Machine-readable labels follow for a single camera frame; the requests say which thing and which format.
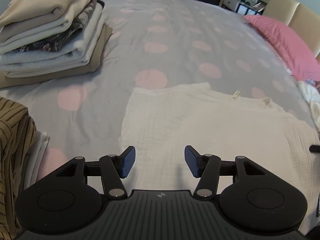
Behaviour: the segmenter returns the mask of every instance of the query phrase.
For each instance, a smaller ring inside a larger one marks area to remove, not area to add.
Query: pink pillow
[[[320,81],[320,64],[293,29],[266,16],[248,15],[245,18],[276,49],[296,80]]]

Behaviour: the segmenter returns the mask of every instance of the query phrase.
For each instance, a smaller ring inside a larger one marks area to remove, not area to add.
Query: striped garment
[[[14,202],[20,183],[24,157],[36,140],[36,126],[28,109],[0,97],[0,238],[14,239],[20,231]]]

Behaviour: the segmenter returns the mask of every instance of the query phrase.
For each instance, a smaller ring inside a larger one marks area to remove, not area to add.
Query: blue textured pad
[[[128,155],[124,158],[120,178],[124,179],[129,175],[129,172],[136,160],[136,149],[133,147],[132,150],[128,153]]]
[[[197,158],[193,155],[193,153],[185,147],[184,149],[184,159],[195,178],[200,178],[200,169],[198,167]]]

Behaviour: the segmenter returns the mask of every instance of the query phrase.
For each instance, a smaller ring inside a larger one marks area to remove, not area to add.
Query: headboard panel
[[[269,0],[263,15],[289,25],[320,62],[320,15],[295,0]]]

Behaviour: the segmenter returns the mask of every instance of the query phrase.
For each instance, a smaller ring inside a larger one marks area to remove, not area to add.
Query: floral garment
[[[42,50],[48,52],[58,52],[59,49],[69,41],[76,33],[82,32],[87,24],[93,10],[95,9],[97,0],[91,0],[88,5],[79,13],[71,23],[71,26],[63,33],[58,33],[40,41],[30,43],[20,47],[20,52],[30,50]]]

